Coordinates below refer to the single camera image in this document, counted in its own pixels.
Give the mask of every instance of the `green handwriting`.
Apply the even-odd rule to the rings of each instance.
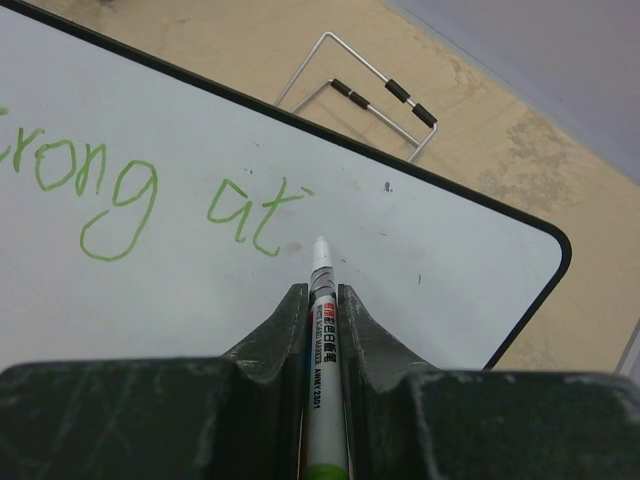
[[[44,130],[36,128],[31,134],[24,138],[24,128],[18,130],[18,144],[16,145],[16,152],[13,154],[13,169],[16,173],[20,172],[20,162],[22,161],[22,152],[24,149],[35,140],[38,135],[42,135]]]
[[[84,165],[78,170],[76,176],[76,195],[79,197],[84,193],[84,189],[87,186],[87,180],[89,180],[89,169],[91,168],[91,162],[100,154],[100,174],[98,175],[98,181],[96,182],[96,195],[100,193],[100,187],[102,186],[102,179],[104,178],[104,171],[107,168],[107,146],[101,143],[96,148],[91,150],[91,145],[88,143],[85,145],[86,156]]]
[[[0,116],[7,115],[9,110],[5,107],[0,107]],[[15,149],[13,153],[13,169],[16,173],[20,173],[20,167],[22,164],[23,154],[25,149],[31,145],[39,135],[43,135],[45,131],[42,128],[36,128],[31,132],[27,132],[24,128],[19,128],[17,132],[17,138],[15,143]],[[12,146],[9,145],[2,152],[0,152],[0,162],[9,156],[11,153]],[[58,180],[54,180],[50,183],[45,182],[42,178],[42,166],[43,162],[47,159],[47,156],[53,153],[53,151],[67,151],[68,150],[68,160],[69,160],[69,169],[64,174],[62,178]],[[57,189],[58,187],[62,187],[66,183],[71,180],[75,175],[74,188],[76,195],[78,197],[82,197],[87,188],[87,184],[89,182],[89,175],[91,173],[91,167],[94,164],[94,160],[98,160],[99,162],[99,171],[96,179],[96,187],[95,192],[96,195],[100,194],[100,190],[102,188],[102,182],[104,180],[105,172],[108,166],[108,158],[107,158],[107,146],[104,143],[101,143],[97,147],[92,147],[90,144],[85,144],[85,154],[84,154],[84,163],[80,160],[80,164],[78,164],[77,153],[75,145],[71,140],[62,139],[57,142],[52,143],[44,143],[37,147],[35,154],[35,179],[38,183],[40,189],[44,192],[50,192],[52,190]],[[127,178],[127,175],[133,170],[144,169],[148,172],[148,179],[140,187],[140,189],[128,198],[121,198],[121,188],[122,184]],[[252,245],[259,252],[267,255],[269,257],[277,257],[280,253],[280,247],[276,246],[274,248],[267,248],[260,242],[260,236],[262,235],[264,229],[269,224],[269,221],[275,215],[278,207],[285,203],[302,200],[305,198],[305,195],[289,195],[285,196],[287,190],[287,178],[282,178],[282,183],[280,185],[280,189],[276,195],[276,197],[270,201],[262,203],[262,208],[266,209],[264,216],[255,232],[253,233]],[[235,194],[240,197],[242,201],[242,205],[232,212],[229,215],[221,216],[220,214],[215,215],[214,212],[216,209],[219,209],[219,203],[223,197],[223,195],[229,191],[228,187],[231,188]],[[307,187],[300,187],[300,189],[307,196],[313,197],[315,196],[315,192]],[[107,254],[105,252],[97,251],[95,248],[92,248],[90,245],[87,245],[87,234],[89,230],[100,222],[103,218],[108,215],[114,215],[121,208],[126,208],[129,205],[132,205],[139,200],[142,199],[145,194],[148,193],[148,199],[144,214],[136,227],[136,230],[133,234],[133,237],[127,244],[127,246],[120,252],[114,255]],[[113,188],[113,195],[111,197],[111,205],[112,208],[107,208],[102,210],[97,215],[94,215],[88,222],[86,222],[80,231],[80,248],[88,257],[101,260],[104,262],[115,262],[120,260],[131,253],[131,251],[135,248],[142,231],[144,230],[149,217],[153,211],[156,197],[158,195],[158,173],[153,164],[146,162],[144,160],[132,160],[130,161],[120,172],[116,183]],[[209,210],[207,211],[207,220],[215,224],[223,224],[230,223],[238,220],[237,227],[235,231],[234,240],[237,243],[244,243],[247,239],[245,235],[243,235],[243,231],[247,226],[247,221],[249,219],[249,215],[251,214],[252,208],[254,207],[254,202],[249,198],[249,195],[235,182],[233,182],[229,178],[225,178],[222,181],[222,184],[218,188],[216,194],[213,197],[213,201],[209,206]]]
[[[247,222],[247,218],[249,217],[249,212],[251,211],[251,206],[253,205],[253,202],[251,200],[249,200],[247,203],[244,204],[244,206],[240,207],[238,210],[233,212],[228,217],[215,218],[213,216],[213,210],[215,210],[216,206],[218,205],[218,202],[220,201],[220,197],[222,197],[222,193],[224,192],[224,189],[227,188],[227,185],[231,186],[231,188],[233,188],[235,192],[238,195],[240,195],[242,198],[249,198],[249,196],[246,193],[244,193],[238,185],[233,183],[228,178],[225,178],[222,181],[222,185],[220,185],[220,188],[216,192],[216,196],[213,197],[213,202],[211,202],[211,206],[209,207],[209,211],[207,212],[207,219],[213,223],[226,223],[226,222],[232,221],[237,216],[242,215],[242,217],[240,217],[240,222],[238,222],[238,228],[236,230],[236,236],[235,236],[236,242],[242,243],[247,239],[246,237],[242,236],[242,229],[244,228],[244,224]]]
[[[147,180],[147,183],[144,184],[144,186],[138,191],[138,193],[136,193],[132,197],[129,197],[125,200],[120,200],[119,195],[120,195],[120,188],[122,186],[122,181],[126,177],[127,173],[129,173],[129,171],[135,166],[148,168],[149,180]],[[127,164],[127,166],[124,167],[122,172],[120,172],[120,175],[118,175],[118,180],[116,181],[116,186],[113,190],[113,197],[111,199],[111,203],[113,204],[113,206],[126,207],[127,205],[131,205],[133,202],[139,200],[149,189],[151,189],[151,195],[149,196],[149,202],[147,203],[147,208],[127,248],[125,248],[122,252],[120,252],[117,255],[107,256],[107,255],[102,255],[99,253],[92,252],[86,246],[85,236],[87,234],[87,231],[94,224],[96,224],[102,217],[104,217],[109,213],[109,210],[104,210],[100,212],[98,215],[96,215],[95,217],[93,217],[91,220],[89,220],[82,227],[82,231],[80,232],[80,248],[82,248],[82,251],[89,257],[95,260],[102,260],[104,262],[115,262],[116,260],[120,260],[121,258],[124,258],[127,255],[129,255],[129,253],[131,253],[131,251],[133,250],[133,247],[136,246],[138,238],[140,237],[140,234],[142,233],[144,226],[147,224],[147,220],[149,220],[149,217],[151,216],[151,211],[153,210],[153,205],[155,204],[155,201],[156,201],[156,195],[158,194],[158,174],[156,172],[156,168],[151,163],[145,162],[144,160],[130,161]]]
[[[229,180],[228,178],[225,178],[222,181],[222,185],[220,185],[220,188],[218,188],[218,191],[213,197],[213,201],[211,202],[211,206],[209,207],[209,211],[207,212],[207,219],[213,223],[227,223],[227,222],[231,222],[237,217],[240,217],[240,221],[238,222],[238,227],[236,229],[235,241],[238,243],[243,243],[246,240],[246,237],[242,236],[242,230],[244,229],[247,219],[249,218],[249,213],[251,212],[253,201],[247,200],[242,207],[240,207],[238,210],[236,210],[231,215],[228,215],[226,217],[216,218],[213,215],[213,211],[216,209],[218,202],[220,201],[220,198],[222,198],[222,194],[224,193],[227,186],[230,186],[243,199],[247,200],[249,198],[249,195],[247,195],[238,185],[236,185],[233,181]],[[284,193],[286,189],[287,189],[287,178],[283,177],[282,185],[280,186],[280,190],[278,191],[276,198],[271,202],[266,202],[262,204],[262,207],[267,208],[268,211],[253,234],[252,243],[255,249],[261,253],[264,253],[269,257],[277,257],[278,254],[280,253],[280,247],[276,247],[275,249],[271,249],[271,250],[263,247],[258,241],[260,238],[260,234],[266,227],[271,217],[276,213],[278,206],[282,205],[283,203],[293,202],[294,200],[302,200],[304,198],[304,195],[291,195],[289,197],[285,197]],[[300,187],[300,189],[309,196],[315,195],[313,190],[307,187]]]
[[[40,175],[40,168],[42,165],[42,160],[44,160],[44,154],[49,150],[54,150],[64,145],[69,147],[69,158],[71,159],[71,168],[69,169],[69,172],[67,172],[67,174],[64,177],[62,177],[60,180],[58,180],[57,182],[53,182],[51,185],[46,185],[42,181],[42,176]],[[76,173],[76,147],[73,146],[73,143],[71,143],[70,140],[60,140],[59,142],[56,142],[56,143],[45,143],[40,148],[38,148],[38,150],[36,150],[35,156],[36,156],[36,182],[38,182],[38,185],[40,185],[40,188],[42,189],[43,192],[48,192],[49,190],[53,190],[54,188],[64,185]]]

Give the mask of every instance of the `black whiteboard frame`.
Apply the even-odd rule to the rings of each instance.
[[[216,83],[195,73],[189,72],[188,70],[180,68],[176,65],[165,62],[157,57],[127,46],[112,38],[106,37],[102,34],[72,23],[62,17],[47,12],[46,10],[27,4],[22,0],[0,0],[0,7],[4,7],[16,13],[22,14],[32,20],[53,27],[57,30],[60,30],[61,32],[67,33],[73,37],[88,42],[111,53],[115,53],[116,55],[131,60],[135,63],[144,65],[145,67],[155,70],[161,74],[168,75],[195,88],[207,91],[213,95],[229,100],[237,105],[248,108],[262,115],[271,117],[293,128],[302,130],[318,138],[322,138],[323,140],[339,145],[342,148],[358,153],[364,157],[369,158],[370,160],[386,165],[387,167],[393,168],[407,175],[411,175],[414,178],[430,183],[438,188],[447,190],[448,192],[463,197],[486,208],[490,208],[491,210],[499,212],[519,222],[525,223],[554,237],[560,245],[562,251],[562,258],[560,260],[558,270],[551,277],[547,285],[545,285],[545,287],[541,290],[534,302],[529,306],[525,314],[518,321],[513,330],[511,330],[500,347],[489,359],[484,367],[485,369],[490,369],[495,366],[495,364],[502,357],[507,348],[509,348],[518,334],[529,322],[533,314],[538,310],[538,308],[540,308],[540,305],[542,305],[542,303],[546,300],[546,298],[556,287],[556,285],[558,285],[558,282],[560,281],[560,279],[562,279],[564,274],[567,272],[567,269],[569,268],[572,255],[571,243],[569,242],[569,238],[564,234],[562,230],[560,230],[555,225],[550,224],[549,222],[534,217],[533,215],[529,215],[528,213],[499,202],[498,200],[494,200],[470,188],[459,185],[451,180],[447,180],[444,177],[436,175],[435,173],[432,173],[428,170],[424,170],[404,160],[392,157],[391,155],[386,154],[373,147],[360,143],[356,140],[352,140],[342,134],[333,132],[320,125],[316,125],[310,121],[294,116],[261,100],[250,97],[249,95],[245,95],[241,92],[233,90],[232,88],[225,87],[224,85]]]

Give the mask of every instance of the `marker cap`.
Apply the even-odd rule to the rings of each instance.
[[[315,245],[313,246],[313,271],[315,272],[319,268],[331,267],[331,252],[329,251],[329,244],[324,237],[318,237]]]
[[[349,480],[349,475],[335,465],[309,465],[305,468],[301,480]]]

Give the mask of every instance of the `written word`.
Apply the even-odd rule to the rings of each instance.
[[[5,107],[0,107],[0,117],[8,115],[9,110]],[[25,128],[19,128],[16,133],[16,141],[14,145],[9,145],[4,150],[0,146],[0,163],[7,158],[12,159],[13,170],[16,173],[20,173],[22,162],[23,162],[23,154],[25,149],[35,143],[40,135],[43,135],[45,131],[42,128],[36,128],[34,130],[27,130]],[[90,144],[84,145],[84,155],[83,158],[78,158],[78,150],[76,149],[76,145],[68,139],[61,139],[57,142],[53,143],[43,143],[41,145],[35,145],[36,150],[34,153],[35,157],[35,180],[43,192],[50,192],[57,188],[60,188],[66,185],[68,182],[73,182],[76,195],[78,197],[82,197],[87,188],[87,183],[89,181],[89,174],[92,171],[92,165],[94,161],[97,161],[98,175],[96,177],[95,183],[95,194],[99,195],[102,189],[102,182],[104,179],[104,175],[108,166],[107,159],[107,146],[104,143],[96,147],[92,147]],[[64,175],[60,178],[57,178],[53,181],[46,181],[42,175],[42,165],[43,162],[46,161],[47,155],[53,151],[62,150],[68,154],[68,162],[69,168]],[[142,171],[145,173],[146,180],[139,187],[136,193],[129,196],[128,198],[122,198],[121,188],[127,175],[131,174],[132,171]],[[216,207],[220,202],[220,199],[228,191],[228,187],[231,187],[231,190],[235,192],[237,195],[242,197],[246,202],[243,204],[241,208],[233,212],[231,215],[226,217],[219,217],[216,213]],[[268,248],[263,246],[260,243],[260,235],[264,231],[267,226],[269,220],[276,213],[277,208],[288,202],[293,202],[296,200],[301,200],[305,198],[305,195],[289,195],[286,196],[286,188],[287,188],[287,179],[286,177],[282,179],[282,184],[280,186],[280,190],[278,191],[276,197],[270,201],[262,204],[262,208],[266,209],[264,217],[262,218],[258,228],[253,234],[252,244],[254,248],[269,256],[269,257],[277,257],[280,253],[280,247]],[[308,196],[314,196],[314,192],[307,188],[301,187],[301,190],[304,194]],[[81,228],[80,230],[80,248],[82,251],[90,258],[95,260],[101,260],[104,262],[114,262],[116,260],[120,260],[127,255],[129,255],[136,243],[140,235],[142,234],[145,226],[151,214],[153,212],[153,207],[156,202],[156,197],[158,195],[158,172],[156,167],[145,160],[131,160],[127,163],[124,168],[120,171],[116,182],[113,186],[112,196],[111,196],[111,207],[102,210],[96,213],[93,217],[91,217]],[[104,217],[112,213],[114,209],[122,209],[126,208],[129,205],[133,205],[139,201],[146,202],[146,207],[144,213],[140,217],[140,220],[137,224],[137,227],[128,241],[128,243],[123,246],[119,252],[117,253],[106,253],[104,251],[99,251],[99,249],[93,248],[88,245],[87,242],[87,234],[91,230],[91,228],[100,222]],[[235,241],[237,243],[243,243],[246,240],[246,237],[243,236],[243,230],[245,228],[245,224],[251,213],[254,204],[253,201],[249,199],[248,195],[242,190],[236,183],[232,180],[225,178],[222,181],[222,184],[218,188],[217,192],[213,197],[213,201],[209,207],[207,212],[207,219],[212,223],[228,223],[232,222],[234,219],[238,218],[238,226],[236,228]]]

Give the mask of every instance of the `concrete floor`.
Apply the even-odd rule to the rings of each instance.
[[[439,118],[420,166],[541,217],[572,242],[568,274],[499,367],[615,368],[640,314],[640,188],[382,1],[32,3],[270,103],[317,38],[336,32]],[[318,55],[288,105],[330,76],[422,133],[335,46]],[[335,92],[302,115],[394,155],[410,151]]]

